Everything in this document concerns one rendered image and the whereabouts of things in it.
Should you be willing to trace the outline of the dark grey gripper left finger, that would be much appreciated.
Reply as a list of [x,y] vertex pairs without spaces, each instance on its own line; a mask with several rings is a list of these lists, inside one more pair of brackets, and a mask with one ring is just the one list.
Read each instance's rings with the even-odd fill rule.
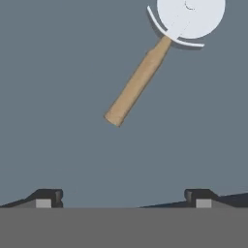
[[62,208],[62,199],[62,189],[38,189],[27,198],[0,205],[0,208]]

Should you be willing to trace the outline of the wooden handled pizza cutter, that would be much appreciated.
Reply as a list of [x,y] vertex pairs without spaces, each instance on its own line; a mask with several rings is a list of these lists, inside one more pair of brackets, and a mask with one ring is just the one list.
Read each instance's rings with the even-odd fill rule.
[[222,21],[226,0],[156,0],[158,18],[150,6],[148,16],[162,38],[150,49],[116,100],[111,104],[104,118],[120,127],[138,100],[140,94],[161,66],[171,43],[187,47],[202,48],[203,43],[194,40],[212,33]]

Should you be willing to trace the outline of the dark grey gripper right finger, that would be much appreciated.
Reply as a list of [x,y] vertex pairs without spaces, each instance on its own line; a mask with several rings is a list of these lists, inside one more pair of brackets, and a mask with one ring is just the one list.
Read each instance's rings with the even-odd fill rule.
[[248,208],[248,193],[219,196],[209,189],[186,189],[185,206],[194,208]]

